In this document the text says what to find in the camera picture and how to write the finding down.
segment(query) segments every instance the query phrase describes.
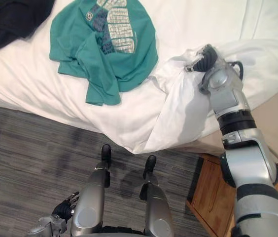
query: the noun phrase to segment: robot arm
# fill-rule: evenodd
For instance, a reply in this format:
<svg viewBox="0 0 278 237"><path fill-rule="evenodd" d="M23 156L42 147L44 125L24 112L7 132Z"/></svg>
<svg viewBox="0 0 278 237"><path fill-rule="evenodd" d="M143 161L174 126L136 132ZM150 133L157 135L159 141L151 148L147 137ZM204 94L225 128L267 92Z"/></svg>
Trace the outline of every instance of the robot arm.
<svg viewBox="0 0 278 237"><path fill-rule="evenodd" d="M239 76L233 64L239 65ZM220 159L223 178L237 188L232 236L277 237L278 192L274 184L278 181L278 167L242 92L242 64L225 62L208 44L185 69L205 73L199 90L209 94L223 135L225 154Z"/></svg>

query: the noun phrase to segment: wooden drawer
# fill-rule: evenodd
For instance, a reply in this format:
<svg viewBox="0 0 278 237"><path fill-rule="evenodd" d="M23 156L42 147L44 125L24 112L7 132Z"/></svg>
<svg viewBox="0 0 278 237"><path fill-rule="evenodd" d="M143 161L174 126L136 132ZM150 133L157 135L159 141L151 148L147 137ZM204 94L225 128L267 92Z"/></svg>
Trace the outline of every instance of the wooden drawer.
<svg viewBox="0 0 278 237"><path fill-rule="evenodd" d="M233 214L235 189L227 185L218 159L205 159L189 207L213 237L224 237Z"/></svg>

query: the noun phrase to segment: gray carpet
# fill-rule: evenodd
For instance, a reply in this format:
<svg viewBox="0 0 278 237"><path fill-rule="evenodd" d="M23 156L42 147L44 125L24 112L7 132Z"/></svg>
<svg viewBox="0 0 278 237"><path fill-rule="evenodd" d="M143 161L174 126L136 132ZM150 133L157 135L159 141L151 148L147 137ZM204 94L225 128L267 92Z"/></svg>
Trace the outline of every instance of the gray carpet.
<svg viewBox="0 0 278 237"><path fill-rule="evenodd" d="M105 143L112 146L113 162L104 225L142 231L145 203L139 192L149 154L133 155L103 134L0 108L0 236L24 236L39 217L80 190ZM207 237L185 206L200 172L198 156L175 150L153 154L158 157L155 173L170 203L175 236Z"/></svg>

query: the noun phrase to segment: mattress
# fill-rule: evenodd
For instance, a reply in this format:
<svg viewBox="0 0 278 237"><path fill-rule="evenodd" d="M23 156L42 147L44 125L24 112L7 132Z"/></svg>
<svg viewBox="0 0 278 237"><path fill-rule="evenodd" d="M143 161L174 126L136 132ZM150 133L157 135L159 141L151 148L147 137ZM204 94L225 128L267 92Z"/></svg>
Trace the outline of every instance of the mattress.
<svg viewBox="0 0 278 237"><path fill-rule="evenodd" d="M218 129L209 100L197 90L201 74L184 66L207 43L244 65L252 109L278 93L278 1L140 0L156 29L159 61L116 106L85 103L88 81L57 73L49 59L51 15L28 39L0 49L0 106L101 132L134 154L191 142Z"/></svg>

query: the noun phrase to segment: silver robot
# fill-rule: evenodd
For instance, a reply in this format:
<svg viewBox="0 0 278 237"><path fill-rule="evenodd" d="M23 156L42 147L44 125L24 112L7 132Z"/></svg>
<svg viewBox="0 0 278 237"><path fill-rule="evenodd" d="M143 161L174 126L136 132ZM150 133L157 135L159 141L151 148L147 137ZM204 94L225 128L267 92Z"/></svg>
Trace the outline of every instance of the silver robot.
<svg viewBox="0 0 278 237"><path fill-rule="evenodd" d="M278 166L261 131L256 127L242 92L241 62L225 62L210 44L187 65L187 72L204 73L199 90L209 96L219 122L225 153L220 157L226 183L237 189L232 237L278 237ZM238 66L240 73L234 69ZM85 188L59 204L51 216L42 217L27 237L59 237L72 216L73 237L172 237L173 222L167 199L153 175L156 157L146 162L140 198L147 202L144 232L123 227L102 227L104 188L109 186L110 146L102 148L102 161Z"/></svg>

